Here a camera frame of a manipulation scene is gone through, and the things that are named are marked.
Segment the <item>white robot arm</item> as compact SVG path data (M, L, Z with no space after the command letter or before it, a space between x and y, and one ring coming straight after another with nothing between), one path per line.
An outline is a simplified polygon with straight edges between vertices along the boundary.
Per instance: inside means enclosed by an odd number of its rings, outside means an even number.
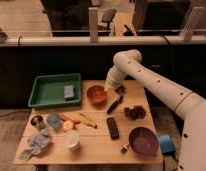
M136 50L117 52L105 81L105 90L119 88L127 75L174 111L183 121L178 171L206 171L206 99L141 64Z

